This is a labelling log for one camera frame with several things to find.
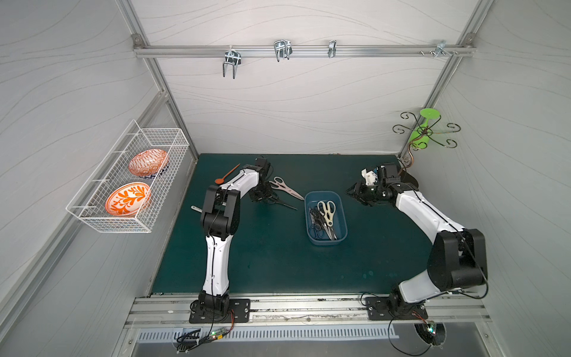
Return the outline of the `pink grey handled scissors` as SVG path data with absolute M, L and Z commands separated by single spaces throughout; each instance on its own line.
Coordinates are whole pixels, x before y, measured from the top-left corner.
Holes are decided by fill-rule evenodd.
M 293 196 L 294 198 L 299 199 L 300 201 L 304 200 L 303 196 L 301 196 L 297 191 L 290 188 L 285 183 L 285 181 L 279 176 L 275 176 L 272 180 L 269 181 L 269 183 L 272 189 L 274 190 L 280 190 L 285 193 L 288 193 L 288 195 Z

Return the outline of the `cream handled kitchen scissors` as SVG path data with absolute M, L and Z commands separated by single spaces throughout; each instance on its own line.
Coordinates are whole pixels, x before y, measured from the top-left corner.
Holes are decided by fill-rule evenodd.
M 318 202 L 318 211 L 319 211 L 320 215 L 323 217 L 323 220 L 325 220 L 327 222 L 327 225 L 330 228 L 332 240 L 337 239 L 337 236 L 335 234 L 335 230 L 333 228 L 335 210 L 336 210 L 336 206 L 335 206 L 335 203 L 333 201 L 319 201 Z

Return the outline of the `blue plastic storage box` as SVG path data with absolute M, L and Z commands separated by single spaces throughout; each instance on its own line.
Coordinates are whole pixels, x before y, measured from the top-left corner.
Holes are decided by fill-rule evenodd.
M 341 197 L 330 190 L 306 194 L 306 233 L 316 246 L 339 245 L 348 236 Z

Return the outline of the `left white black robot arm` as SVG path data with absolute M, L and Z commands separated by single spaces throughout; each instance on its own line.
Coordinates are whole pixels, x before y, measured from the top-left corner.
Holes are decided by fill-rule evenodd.
M 263 186 L 271 164 L 259 157 L 224 184 L 211 185 L 205 194 L 201 225 L 208 249 L 206 276 L 199 303 L 216 315 L 230 309 L 228 265 L 230 246 L 240 221 L 243 196 Z

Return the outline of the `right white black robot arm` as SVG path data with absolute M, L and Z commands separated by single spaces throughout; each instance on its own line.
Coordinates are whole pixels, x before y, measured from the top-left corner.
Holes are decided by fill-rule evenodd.
M 465 290 L 484 286 L 480 300 L 489 292 L 486 240 L 477 229 L 468 229 L 432 205 L 418 188 L 418 181 L 396 164 L 363 169 L 361 179 L 346 190 L 363 205 L 391 203 L 409 217 L 430 240 L 426 269 L 402 281 L 390 293 L 388 309 L 401 314 L 432 298 L 448 293 L 466 297 Z

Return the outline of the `orange plastic spoon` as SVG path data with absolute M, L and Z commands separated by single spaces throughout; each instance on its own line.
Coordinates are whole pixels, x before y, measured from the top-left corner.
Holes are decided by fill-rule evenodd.
M 226 179 L 229 177 L 229 175 L 232 174 L 234 171 L 236 171 L 238 168 L 240 168 L 240 164 L 237 164 L 235 167 L 233 167 L 231 170 L 229 170 L 223 177 L 216 178 L 215 184 L 217 184 L 217 185 L 224 184 L 226 182 Z

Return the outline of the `green plastic cup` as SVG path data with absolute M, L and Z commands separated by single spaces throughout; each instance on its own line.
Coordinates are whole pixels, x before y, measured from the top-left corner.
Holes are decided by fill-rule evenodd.
M 432 120 L 433 124 L 435 124 L 442 116 L 438 110 L 426 108 L 420 111 L 420 117 L 420 120 L 416 120 L 416 129 L 410 134 L 409 144 L 412 150 L 423 150 L 428 147 L 428 141 L 430 141 L 430 136 L 432 135 L 430 121 Z

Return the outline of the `black metal cup tree stand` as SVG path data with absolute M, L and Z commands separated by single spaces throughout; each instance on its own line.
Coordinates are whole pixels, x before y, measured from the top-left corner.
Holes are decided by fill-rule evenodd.
M 445 143 L 443 143 L 434 138 L 434 135 L 453 134 L 460 132 L 462 129 L 457 123 L 447 123 L 446 131 L 435 131 L 435 126 L 442 120 L 441 113 L 436 109 L 421 109 L 419 115 L 412 112 L 402 112 L 400 118 L 403 120 L 412 118 L 414 120 L 411 127 L 399 123 L 392 128 L 392 131 L 397 135 L 408 134 L 408 140 L 403 149 L 404 153 L 399 157 L 400 173 L 413 166 L 413 151 L 427 149 L 430 142 L 447 149 L 454 149 L 458 146 L 458 143 L 453 139 L 447 138 Z

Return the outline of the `orange patterned bowl upper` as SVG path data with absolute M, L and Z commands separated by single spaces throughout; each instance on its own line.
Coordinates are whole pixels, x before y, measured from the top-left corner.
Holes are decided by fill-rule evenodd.
M 160 149 L 150 149 L 138 153 L 128 164 L 128 171 L 139 178 L 154 179 L 161 175 L 169 165 L 169 155 Z

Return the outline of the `orange patterned bowl lower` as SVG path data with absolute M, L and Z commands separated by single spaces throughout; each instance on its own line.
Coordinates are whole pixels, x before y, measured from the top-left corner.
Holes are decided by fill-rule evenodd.
M 105 210 L 115 217 L 133 217 L 151 203 L 150 186 L 132 182 L 115 190 L 105 203 Z

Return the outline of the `metal hook small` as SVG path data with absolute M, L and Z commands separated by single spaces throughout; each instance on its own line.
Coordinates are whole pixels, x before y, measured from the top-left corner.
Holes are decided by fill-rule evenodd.
M 337 41 L 331 40 L 328 44 L 328 58 L 332 59 L 336 56 Z

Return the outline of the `metal hook right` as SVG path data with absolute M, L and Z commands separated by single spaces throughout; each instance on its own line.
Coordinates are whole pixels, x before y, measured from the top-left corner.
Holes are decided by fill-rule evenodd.
M 447 45 L 447 42 L 445 40 L 443 40 L 436 45 L 435 49 L 433 49 L 429 52 L 420 51 L 419 54 L 424 56 L 424 57 L 431 56 L 432 58 L 457 57 L 459 55 L 459 52 L 457 52 L 457 51 L 447 50 L 446 45 Z

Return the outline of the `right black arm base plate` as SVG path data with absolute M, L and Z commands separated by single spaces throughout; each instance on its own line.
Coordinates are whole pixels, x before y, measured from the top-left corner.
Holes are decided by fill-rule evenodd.
M 367 296 L 361 299 L 370 321 L 428 320 L 423 304 L 406 303 L 398 297 Z

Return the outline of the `aluminium rail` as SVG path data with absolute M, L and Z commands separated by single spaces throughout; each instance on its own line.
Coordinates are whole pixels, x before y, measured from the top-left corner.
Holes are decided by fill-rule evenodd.
M 429 45 L 368 45 L 349 46 L 337 44 L 335 58 L 385 58 L 385 57 L 424 57 L 420 51 L 429 52 L 437 44 Z M 328 58 L 328 44 L 317 46 L 292 45 L 294 58 Z M 243 59 L 275 58 L 274 46 L 148 46 L 134 50 L 138 58 L 198 58 L 223 59 L 225 52 L 235 50 L 241 53 Z M 449 51 L 457 51 L 457 57 L 471 57 L 477 49 L 473 46 L 446 45 Z
M 348 295 L 244 295 L 251 300 L 250 320 L 237 326 L 373 324 L 361 299 L 364 293 Z M 123 325 L 129 328 L 226 327 L 229 324 L 190 324 L 190 305 L 196 295 L 174 294 L 134 300 Z M 428 320 L 441 323 L 491 322 L 482 300 L 463 295 L 443 295 L 424 303 Z

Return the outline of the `aluminium front rail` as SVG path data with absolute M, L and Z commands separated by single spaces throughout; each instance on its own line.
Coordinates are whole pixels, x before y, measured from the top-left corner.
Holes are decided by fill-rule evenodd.
M 373 324 L 361 299 L 364 293 L 348 295 L 244 295 L 251 300 L 250 320 L 237 326 Z M 123 325 L 129 328 L 226 327 L 229 324 L 190 324 L 190 305 L 196 295 L 174 294 L 134 300 Z M 491 322 L 482 300 L 463 295 L 443 295 L 424 303 L 428 320 L 441 323 Z

